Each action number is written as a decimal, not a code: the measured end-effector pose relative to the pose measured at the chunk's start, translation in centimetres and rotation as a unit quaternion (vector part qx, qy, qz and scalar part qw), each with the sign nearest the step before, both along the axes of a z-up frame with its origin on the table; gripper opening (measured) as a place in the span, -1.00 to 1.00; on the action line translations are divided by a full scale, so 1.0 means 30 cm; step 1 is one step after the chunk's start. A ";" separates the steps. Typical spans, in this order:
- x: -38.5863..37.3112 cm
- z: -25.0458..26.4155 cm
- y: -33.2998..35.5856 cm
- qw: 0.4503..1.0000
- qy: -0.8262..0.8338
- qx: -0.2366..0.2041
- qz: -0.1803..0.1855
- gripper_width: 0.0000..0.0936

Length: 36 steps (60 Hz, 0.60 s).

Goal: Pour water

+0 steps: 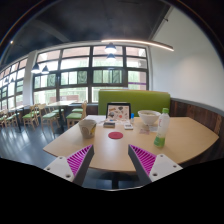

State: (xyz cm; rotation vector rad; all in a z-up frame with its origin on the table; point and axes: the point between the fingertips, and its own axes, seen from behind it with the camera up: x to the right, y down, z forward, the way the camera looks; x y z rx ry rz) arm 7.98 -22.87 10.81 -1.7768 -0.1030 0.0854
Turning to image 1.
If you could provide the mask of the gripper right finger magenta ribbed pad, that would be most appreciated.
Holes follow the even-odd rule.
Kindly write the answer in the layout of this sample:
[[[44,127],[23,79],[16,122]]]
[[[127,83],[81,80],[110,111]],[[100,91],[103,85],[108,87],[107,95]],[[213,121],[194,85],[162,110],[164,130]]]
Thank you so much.
[[[140,147],[129,144],[128,155],[143,185],[166,177],[182,169],[165,154],[154,155]]]

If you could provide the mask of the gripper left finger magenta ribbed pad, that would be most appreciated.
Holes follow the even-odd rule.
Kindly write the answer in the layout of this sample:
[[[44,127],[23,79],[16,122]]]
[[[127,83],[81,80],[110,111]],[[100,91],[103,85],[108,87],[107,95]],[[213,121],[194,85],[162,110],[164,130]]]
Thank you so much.
[[[57,157],[44,170],[81,186],[93,155],[94,147],[88,145],[68,157]]]

